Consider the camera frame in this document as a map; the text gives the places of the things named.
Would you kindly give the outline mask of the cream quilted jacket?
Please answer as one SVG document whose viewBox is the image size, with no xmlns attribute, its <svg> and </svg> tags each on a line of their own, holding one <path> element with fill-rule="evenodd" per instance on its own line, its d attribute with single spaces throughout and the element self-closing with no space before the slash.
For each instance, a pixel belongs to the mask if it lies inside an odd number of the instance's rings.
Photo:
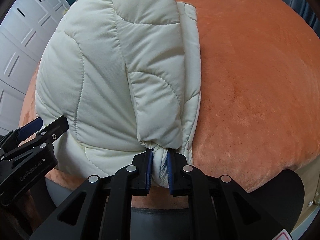
<svg viewBox="0 0 320 240">
<path fill-rule="evenodd" d="M 50 38 L 36 81 L 36 112 L 60 116 L 57 169 L 111 176 L 153 151 L 152 178 L 168 186 L 167 152 L 192 163 L 200 109 L 196 9 L 176 0 L 77 0 Z"/>
</svg>

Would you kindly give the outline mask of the white wardrobe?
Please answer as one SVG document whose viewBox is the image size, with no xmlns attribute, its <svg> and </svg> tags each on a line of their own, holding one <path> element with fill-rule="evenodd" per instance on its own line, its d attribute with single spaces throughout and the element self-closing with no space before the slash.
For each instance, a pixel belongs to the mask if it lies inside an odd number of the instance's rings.
<svg viewBox="0 0 320 240">
<path fill-rule="evenodd" d="M 31 78 L 66 0 L 16 0 L 1 23 L 1 135 L 18 127 Z"/>
</svg>

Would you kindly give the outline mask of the orange plush bed blanket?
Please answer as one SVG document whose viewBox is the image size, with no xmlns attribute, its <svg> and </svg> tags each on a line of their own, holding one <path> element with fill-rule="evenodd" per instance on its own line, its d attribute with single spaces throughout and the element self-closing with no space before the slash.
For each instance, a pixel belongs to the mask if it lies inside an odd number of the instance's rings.
<svg viewBox="0 0 320 240">
<path fill-rule="evenodd" d="M 253 191 L 284 169 L 319 155 L 319 38 L 281 0 L 176 0 L 196 9 L 201 99 L 192 163 L 205 174 L 230 175 Z M 36 114 L 39 67 L 25 103 Z M 87 177 L 57 169 L 46 178 L 70 190 Z M 135 207 L 183 209 L 153 180 Z"/>
</svg>

